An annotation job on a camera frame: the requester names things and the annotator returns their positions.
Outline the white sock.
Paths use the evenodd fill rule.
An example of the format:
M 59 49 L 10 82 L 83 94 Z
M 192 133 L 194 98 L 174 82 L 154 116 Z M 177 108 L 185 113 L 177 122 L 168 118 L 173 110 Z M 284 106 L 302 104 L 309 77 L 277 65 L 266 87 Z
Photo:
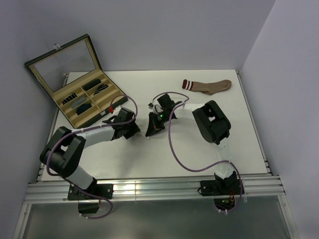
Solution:
M 155 108 L 149 112 L 149 124 L 146 131 L 146 137 L 153 136 L 163 129 L 163 124 L 161 123 L 160 114 L 162 109 L 159 105 L 155 105 Z

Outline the navy blue sock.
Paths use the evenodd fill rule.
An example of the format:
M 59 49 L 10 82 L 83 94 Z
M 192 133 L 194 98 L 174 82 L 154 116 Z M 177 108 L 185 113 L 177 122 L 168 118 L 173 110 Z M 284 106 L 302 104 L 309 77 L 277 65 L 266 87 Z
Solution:
M 82 104 L 81 106 L 79 106 L 77 108 L 76 114 L 79 116 L 80 114 L 84 113 L 85 111 L 87 111 L 91 107 L 92 107 L 92 105 L 90 103 Z

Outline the grey sock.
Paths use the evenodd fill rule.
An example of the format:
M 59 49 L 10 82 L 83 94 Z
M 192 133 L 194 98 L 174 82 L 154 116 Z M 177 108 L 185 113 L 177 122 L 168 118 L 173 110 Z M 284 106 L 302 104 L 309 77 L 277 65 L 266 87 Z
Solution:
M 85 96 L 81 96 L 78 99 L 76 99 L 72 104 L 71 104 L 71 109 L 74 109 L 76 107 L 78 107 L 79 105 L 81 105 L 82 103 L 84 103 L 86 101 L 86 97 Z

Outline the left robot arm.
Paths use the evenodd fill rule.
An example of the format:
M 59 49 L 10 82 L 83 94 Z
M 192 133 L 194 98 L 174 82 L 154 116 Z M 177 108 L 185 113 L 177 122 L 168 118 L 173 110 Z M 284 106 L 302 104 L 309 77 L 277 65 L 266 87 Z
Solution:
M 92 145 L 121 138 L 132 137 L 140 132 L 135 123 L 135 113 L 124 112 L 103 121 L 99 126 L 70 130 L 64 126 L 57 129 L 41 152 L 39 160 L 46 165 L 47 172 L 64 178 L 79 187 L 86 199 L 97 193 L 96 179 L 80 165 L 83 150 Z

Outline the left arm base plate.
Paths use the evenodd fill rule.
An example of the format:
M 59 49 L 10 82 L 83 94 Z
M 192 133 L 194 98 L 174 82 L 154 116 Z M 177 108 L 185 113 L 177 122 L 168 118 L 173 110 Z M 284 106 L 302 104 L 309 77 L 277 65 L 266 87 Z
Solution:
M 68 201 L 112 199 L 113 184 L 97 184 L 91 190 L 70 186 L 67 196 Z

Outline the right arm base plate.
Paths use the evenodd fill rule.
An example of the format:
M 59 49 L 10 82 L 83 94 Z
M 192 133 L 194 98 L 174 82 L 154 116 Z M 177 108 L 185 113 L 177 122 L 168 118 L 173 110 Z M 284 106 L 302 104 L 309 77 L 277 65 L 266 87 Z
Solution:
M 242 187 L 239 180 L 227 185 L 224 180 L 202 180 L 198 193 L 202 196 L 230 196 L 240 195 Z

